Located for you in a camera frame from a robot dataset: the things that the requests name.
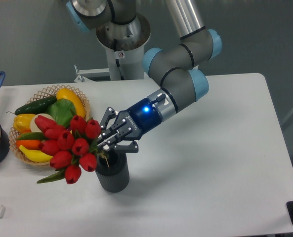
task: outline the blue joint cap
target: blue joint cap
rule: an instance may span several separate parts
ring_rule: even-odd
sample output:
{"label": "blue joint cap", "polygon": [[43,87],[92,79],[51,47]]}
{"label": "blue joint cap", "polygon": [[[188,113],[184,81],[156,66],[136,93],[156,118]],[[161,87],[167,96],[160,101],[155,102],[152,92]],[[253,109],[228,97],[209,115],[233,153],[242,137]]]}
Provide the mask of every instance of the blue joint cap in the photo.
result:
{"label": "blue joint cap", "polygon": [[151,48],[148,50],[143,57],[142,66],[144,68],[144,71],[147,73],[147,75],[150,75],[150,67],[151,63],[156,56],[158,52],[161,52],[162,50],[160,48]]}
{"label": "blue joint cap", "polygon": [[212,36],[212,40],[213,40],[213,51],[212,51],[211,58],[214,58],[222,50],[222,40],[215,30],[209,29],[208,31],[210,32]]}
{"label": "blue joint cap", "polygon": [[81,32],[89,32],[89,29],[87,28],[87,26],[85,26],[85,24],[79,18],[79,16],[75,12],[75,9],[73,8],[73,6],[72,6],[70,1],[68,3],[66,3],[66,7],[67,7],[67,10],[69,11],[73,21],[75,22],[76,26],[78,27],[78,29]]}
{"label": "blue joint cap", "polygon": [[192,82],[194,83],[196,101],[209,91],[209,83],[206,76],[198,69],[189,70]]}

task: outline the gray wall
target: gray wall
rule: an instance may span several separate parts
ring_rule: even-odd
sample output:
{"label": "gray wall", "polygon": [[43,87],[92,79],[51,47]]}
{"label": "gray wall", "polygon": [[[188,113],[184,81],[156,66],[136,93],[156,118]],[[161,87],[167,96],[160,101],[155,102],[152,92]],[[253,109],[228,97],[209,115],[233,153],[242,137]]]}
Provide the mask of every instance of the gray wall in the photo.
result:
{"label": "gray wall", "polygon": [[[107,67],[95,33],[77,30],[65,2],[0,1],[0,70],[7,74],[4,85],[73,82],[74,64],[79,69]],[[200,69],[206,75],[262,73],[281,120],[293,106],[293,0],[197,2],[206,26],[223,39],[222,53]],[[146,50],[169,49],[179,43],[163,0],[140,0],[138,11],[152,27]],[[284,136],[293,161],[293,124]]]}

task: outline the tulip bouquet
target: tulip bouquet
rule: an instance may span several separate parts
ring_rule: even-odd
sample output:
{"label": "tulip bouquet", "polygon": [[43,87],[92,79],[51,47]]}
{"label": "tulip bouquet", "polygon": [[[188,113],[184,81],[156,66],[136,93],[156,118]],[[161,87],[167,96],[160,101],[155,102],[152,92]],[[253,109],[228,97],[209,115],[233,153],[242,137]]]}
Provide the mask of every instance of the tulip bouquet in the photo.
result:
{"label": "tulip bouquet", "polygon": [[39,149],[52,156],[50,166],[57,171],[37,183],[65,178],[67,184],[73,184],[82,174],[80,166],[85,171],[93,172],[97,166],[96,156],[106,159],[97,148],[97,138],[101,132],[98,121],[92,118],[86,121],[75,115],[70,121],[70,130],[43,116],[38,116],[35,123],[46,139],[40,143]]}

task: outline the cucumber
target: cucumber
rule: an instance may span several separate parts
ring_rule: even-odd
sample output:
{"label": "cucumber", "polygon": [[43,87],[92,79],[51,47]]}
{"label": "cucumber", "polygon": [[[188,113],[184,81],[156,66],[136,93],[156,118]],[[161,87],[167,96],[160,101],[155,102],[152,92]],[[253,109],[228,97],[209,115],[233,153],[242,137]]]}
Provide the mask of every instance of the cucumber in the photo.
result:
{"label": "cucumber", "polygon": [[42,98],[40,100],[33,101],[29,104],[23,105],[20,108],[18,108],[14,114],[20,115],[20,114],[41,114],[44,113],[47,108],[54,104],[57,101],[56,96],[49,96]]}

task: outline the yellow bell pepper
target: yellow bell pepper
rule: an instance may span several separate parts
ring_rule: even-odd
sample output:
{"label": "yellow bell pepper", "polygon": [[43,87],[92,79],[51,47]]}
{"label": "yellow bell pepper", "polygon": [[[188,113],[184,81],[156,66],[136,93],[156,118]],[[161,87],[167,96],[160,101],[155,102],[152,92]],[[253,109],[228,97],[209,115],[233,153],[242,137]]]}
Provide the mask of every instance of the yellow bell pepper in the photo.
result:
{"label": "yellow bell pepper", "polygon": [[34,162],[47,162],[53,157],[39,150],[29,150],[22,145],[19,147],[19,150],[22,151],[29,160]]}
{"label": "yellow bell pepper", "polygon": [[76,114],[85,118],[85,108],[78,95],[68,88],[59,89],[56,93],[56,99],[67,99],[71,101],[76,109]]}
{"label": "yellow bell pepper", "polygon": [[13,119],[13,128],[20,133],[30,131],[30,122],[34,116],[34,114],[17,115]]}

